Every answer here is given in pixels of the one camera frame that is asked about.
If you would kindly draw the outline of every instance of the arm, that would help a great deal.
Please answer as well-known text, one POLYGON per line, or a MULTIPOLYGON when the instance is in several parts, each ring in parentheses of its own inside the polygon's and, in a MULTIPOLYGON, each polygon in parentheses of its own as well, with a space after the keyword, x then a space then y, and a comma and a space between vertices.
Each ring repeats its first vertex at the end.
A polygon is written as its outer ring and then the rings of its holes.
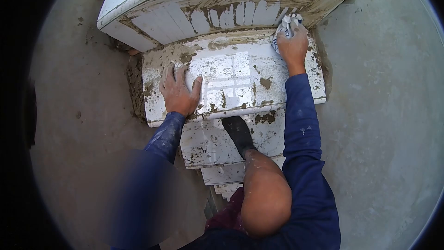
POLYGON ((283 39, 278 38, 278 46, 290 78, 282 171, 292 190, 292 207, 290 220, 273 240, 284 241, 292 249, 339 249, 339 218, 334 195, 321 172, 319 123, 305 73, 306 30, 298 27, 291 40, 283 39))
MULTIPOLYGON (((160 81, 160 92, 165 99, 165 108, 168 114, 162 125, 157 129, 150 139, 145 151, 149 152, 145 161, 155 161, 156 157, 164 158, 174 164, 175 154, 179 146, 182 128, 185 119, 193 113, 199 102, 202 78, 197 77, 193 83, 193 90, 188 91, 185 86, 185 71, 187 67, 182 66, 174 76, 174 65, 169 65, 164 70, 164 76, 160 81)), ((156 222, 148 219, 156 218, 157 200, 159 194, 159 167, 153 163, 141 163, 134 166, 126 182, 121 185, 118 192, 115 217, 110 220, 110 231, 108 237, 112 238, 114 245, 125 249, 141 249, 147 244, 147 230, 156 222)), ((149 248, 160 249, 159 245, 149 248)))
POLYGON ((165 68, 159 86, 168 114, 144 148, 152 155, 167 159, 171 164, 174 164, 185 119, 196 110, 200 98, 202 78, 196 78, 190 93, 185 86, 186 69, 186 66, 182 66, 177 71, 177 80, 175 80, 174 65, 170 64, 165 68))
POLYGON ((174 164, 184 124, 185 116, 179 112, 168 113, 144 150, 149 151, 153 156, 165 158, 171 164, 174 164))

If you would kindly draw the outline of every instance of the staircase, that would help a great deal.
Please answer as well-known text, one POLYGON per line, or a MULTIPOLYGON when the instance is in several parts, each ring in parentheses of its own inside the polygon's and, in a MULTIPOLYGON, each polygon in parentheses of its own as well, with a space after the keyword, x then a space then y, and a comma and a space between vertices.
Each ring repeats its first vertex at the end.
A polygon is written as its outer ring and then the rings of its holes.
MULTIPOLYGON (((258 150, 282 166, 286 112, 284 61, 270 46, 285 14, 297 12, 310 28, 343 0, 105 0, 97 26, 143 53, 147 122, 162 124, 158 90, 164 67, 188 64, 186 85, 203 77, 202 97, 187 120, 180 148, 188 169, 229 199, 242 186, 245 161, 221 118, 241 116, 258 150)), ((309 31, 305 68, 315 104, 326 100, 318 47, 309 31)))

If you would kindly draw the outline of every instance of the concrete wall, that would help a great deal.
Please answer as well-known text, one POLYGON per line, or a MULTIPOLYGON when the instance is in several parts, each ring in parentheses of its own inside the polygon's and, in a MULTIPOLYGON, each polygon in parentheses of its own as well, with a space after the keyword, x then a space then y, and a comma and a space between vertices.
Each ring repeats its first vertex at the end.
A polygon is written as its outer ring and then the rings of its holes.
MULTIPOLYGON (((57 0, 31 68, 38 112, 32 164, 45 203, 76 249, 107 249, 78 216, 82 168, 97 155, 140 149, 153 134, 130 114, 128 56, 111 50, 95 28, 101 4, 57 0)), ((317 106, 324 175, 336 197, 342 249, 407 249, 444 186, 438 30, 421 0, 346 0, 318 32, 330 70, 328 101, 317 106)), ((197 206, 204 206, 205 187, 196 184, 197 206)), ((189 215, 194 226, 164 249, 202 233, 203 208, 189 215)))

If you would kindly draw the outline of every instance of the hand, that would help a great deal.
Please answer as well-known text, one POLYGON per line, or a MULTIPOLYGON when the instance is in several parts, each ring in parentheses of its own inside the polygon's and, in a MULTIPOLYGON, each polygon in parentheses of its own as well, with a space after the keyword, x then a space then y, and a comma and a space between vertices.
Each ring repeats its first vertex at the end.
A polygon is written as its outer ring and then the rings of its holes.
POLYGON ((163 71, 160 80, 160 92, 165 99, 165 108, 168 113, 179 112, 187 117, 197 108, 200 99, 202 77, 198 76, 193 82, 193 90, 188 91, 185 86, 185 71, 188 67, 182 65, 174 78, 174 64, 170 63, 163 71))
POLYGON ((294 36, 290 39, 285 37, 281 31, 277 34, 277 47, 279 53, 287 63, 288 74, 293 75, 305 74, 305 56, 308 51, 307 29, 302 24, 296 26, 292 21, 290 27, 293 30, 294 36))

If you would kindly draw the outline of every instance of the foot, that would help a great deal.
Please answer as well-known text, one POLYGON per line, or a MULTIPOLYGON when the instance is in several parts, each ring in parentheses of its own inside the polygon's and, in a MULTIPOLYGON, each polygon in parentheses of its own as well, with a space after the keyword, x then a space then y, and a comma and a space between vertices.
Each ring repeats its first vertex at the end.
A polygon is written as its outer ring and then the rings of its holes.
POLYGON ((245 159, 245 152, 247 152, 247 150, 258 150, 253 145, 253 139, 251 138, 248 126, 241 117, 234 116, 224 118, 222 119, 222 125, 233 140, 243 159, 245 159))

